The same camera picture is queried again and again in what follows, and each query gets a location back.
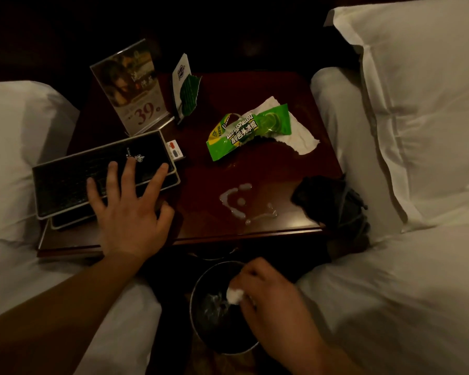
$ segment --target white napkin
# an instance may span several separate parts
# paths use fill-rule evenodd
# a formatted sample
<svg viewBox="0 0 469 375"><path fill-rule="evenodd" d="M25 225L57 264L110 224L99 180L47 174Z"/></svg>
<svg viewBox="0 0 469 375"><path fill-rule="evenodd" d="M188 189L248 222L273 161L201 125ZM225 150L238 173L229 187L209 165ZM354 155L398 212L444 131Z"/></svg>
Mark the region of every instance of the white napkin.
<svg viewBox="0 0 469 375"><path fill-rule="evenodd" d="M266 101L264 101L261 105L256 107L253 110L249 110L245 113L242 117L246 117L249 114L259 114L264 112L265 110L278 107L280 103L271 96ZM308 154L313 151L316 146L319 144L319 139L315 139L311 132L307 130L297 119L294 117L292 113L290 114L290 127L292 128L292 134L290 135L280 135L275 137L275 139L279 142L283 142L288 144L291 148L293 148L299 155Z"/></svg>

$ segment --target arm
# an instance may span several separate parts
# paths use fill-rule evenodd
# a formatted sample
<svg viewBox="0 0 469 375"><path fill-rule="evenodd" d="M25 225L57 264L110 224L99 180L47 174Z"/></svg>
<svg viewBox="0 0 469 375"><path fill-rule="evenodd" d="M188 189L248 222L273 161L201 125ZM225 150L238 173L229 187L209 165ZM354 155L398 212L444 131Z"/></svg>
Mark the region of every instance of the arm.
<svg viewBox="0 0 469 375"><path fill-rule="evenodd" d="M231 280L250 298L242 313L261 345L294 375L361 375L364 372L339 347L327 345L299 291L263 258L248 263Z"/></svg>
<svg viewBox="0 0 469 375"><path fill-rule="evenodd" d="M72 374L95 332L144 261L164 245L174 210L155 202L168 166L160 168L141 199L135 195L135 159L118 185L117 164L109 164L108 207L95 183L87 189L101 229L104 259L54 288L0 315L0 374Z"/></svg>

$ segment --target green candy wrapper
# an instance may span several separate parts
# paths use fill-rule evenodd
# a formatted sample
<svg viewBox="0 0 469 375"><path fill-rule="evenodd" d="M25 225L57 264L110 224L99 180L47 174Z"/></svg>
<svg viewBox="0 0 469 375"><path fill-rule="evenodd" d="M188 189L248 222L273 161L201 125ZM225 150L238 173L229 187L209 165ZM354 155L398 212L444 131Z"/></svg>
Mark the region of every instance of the green candy wrapper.
<svg viewBox="0 0 469 375"><path fill-rule="evenodd" d="M290 135L288 105L280 105L259 114L249 114L227 126L232 113L226 114L208 136L206 145L213 161L219 160L256 136Z"/></svg>

